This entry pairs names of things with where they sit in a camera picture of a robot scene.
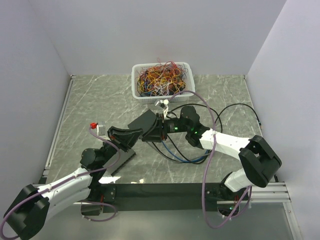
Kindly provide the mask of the white plastic basket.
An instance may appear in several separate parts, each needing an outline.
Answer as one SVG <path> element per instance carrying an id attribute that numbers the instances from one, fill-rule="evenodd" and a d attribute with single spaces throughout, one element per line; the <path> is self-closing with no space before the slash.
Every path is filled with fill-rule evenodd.
<path id="1" fill-rule="evenodd" d="M 196 91 L 191 67 L 186 62 L 142 63 L 131 69 L 132 96 L 141 104 L 154 104 L 184 90 L 173 98 L 174 102 L 187 101 L 193 96 L 191 92 Z"/>

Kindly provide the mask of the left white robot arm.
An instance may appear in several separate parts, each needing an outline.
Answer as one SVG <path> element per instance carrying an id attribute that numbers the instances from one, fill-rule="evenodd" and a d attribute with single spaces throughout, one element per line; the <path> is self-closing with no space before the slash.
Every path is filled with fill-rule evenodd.
<path id="1" fill-rule="evenodd" d="M 99 180 L 107 169 L 120 161 L 121 152 L 130 150 L 143 133 L 142 128 L 111 127 L 101 148 L 86 148 L 81 154 L 80 167 L 52 183 L 25 186 L 3 216 L 0 226 L 8 224 L 16 233 L 14 239 L 29 240 L 49 218 L 76 202 L 95 201 L 100 197 Z"/>

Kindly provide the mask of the black network switch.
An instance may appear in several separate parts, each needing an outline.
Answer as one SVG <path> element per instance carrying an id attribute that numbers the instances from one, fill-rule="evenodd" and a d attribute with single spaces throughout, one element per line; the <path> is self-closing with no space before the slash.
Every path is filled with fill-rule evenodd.
<path id="1" fill-rule="evenodd" d="M 136 152 L 133 149 L 128 151 L 120 150 L 120 159 L 112 167 L 109 167 L 106 171 L 111 175 L 116 175 L 134 156 Z"/>
<path id="2" fill-rule="evenodd" d="M 142 132 L 146 134 L 154 126 L 156 119 L 157 115 L 148 109 L 127 126 L 130 130 L 142 129 Z"/>

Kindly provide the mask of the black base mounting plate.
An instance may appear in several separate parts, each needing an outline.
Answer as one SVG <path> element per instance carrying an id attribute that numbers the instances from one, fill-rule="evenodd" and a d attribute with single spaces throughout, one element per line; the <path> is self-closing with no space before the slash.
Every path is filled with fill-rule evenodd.
<path id="1" fill-rule="evenodd" d="M 201 183 L 109 183 L 101 185 L 101 193 L 120 212 L 202 208 Z"/>

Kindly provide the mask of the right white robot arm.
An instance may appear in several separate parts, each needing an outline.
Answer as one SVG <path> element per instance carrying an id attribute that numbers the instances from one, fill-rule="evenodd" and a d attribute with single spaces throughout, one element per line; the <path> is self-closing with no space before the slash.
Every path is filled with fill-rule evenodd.
<path id="1" fill-rule="evenodd" d="M 196 109 L 190 105 L 181 109 L 179 117 L 169 119 L 149 109 L 129 127 L 143 130 L 143 142 L 161 142 L 169 134 L 185 132 L 192 147 L 214 150 L 239 160 L 242 168 L 229 173 L 213 192 L 222 200 L 232 199 L 251 185 L 266 187 L 282 166 L 282 161 L 262 136 L 237 137 L 215 131 L 201 124 Z"/>

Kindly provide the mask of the aluminium frame rail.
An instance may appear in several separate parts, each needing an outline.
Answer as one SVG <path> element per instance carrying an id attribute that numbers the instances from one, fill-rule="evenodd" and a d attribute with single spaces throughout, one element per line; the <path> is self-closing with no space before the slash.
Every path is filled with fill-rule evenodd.
<path id="1" fill-rule="evenodd" d="M 62 107 L 61 107 L 61 112 L 60 112 L 60 114 L 59 114 L 59 118 L 58 118 L 58 121 L 57 121 L 57 125 L 56 125 L 55 131 L 54 131 L 54 135 L 53 135 L 53 138 L 52 138 L 52 142 L 51 142 L 51 144 L 50 144 L 50 148 L 49 148 L 47 157 L 46 157 L 46 159 L 45 159 L 44 167 L 40 170 L 40 173 L 38 173 L 38 174 L 36 175 L 37 178 L 41 178 L 43 172 L 44 172 L 46 169 L 49 169 L 50 166 L 51 166 L 52 157 L 53 157 L 53 155 L 54 155 L 55 148 L 56 148 L 57 138 L 58 138 L 59 133 L 60 133 L 60 130 L 61 130 L 63 118 L 64 118 L 64 115 L 65 115 L 66 106 L 67 106 L 67 104 L 68 104 L 68 101 L 69 101 L 69 98 L 70 98 L 70 92 L 71 92 L 71 89 L 72 89 L 72 86 L 73 86 L 73 82 L 74 82 L 73 77 L 75 77 L 75 75 L 71 75 L 71 76 L 70 76 L 69 83 L 68 83 L 68 87 L 67 87 L 67 90 L 66 90 L 64 99 L 63 99 L 63 104 L 62 104 Z"/>

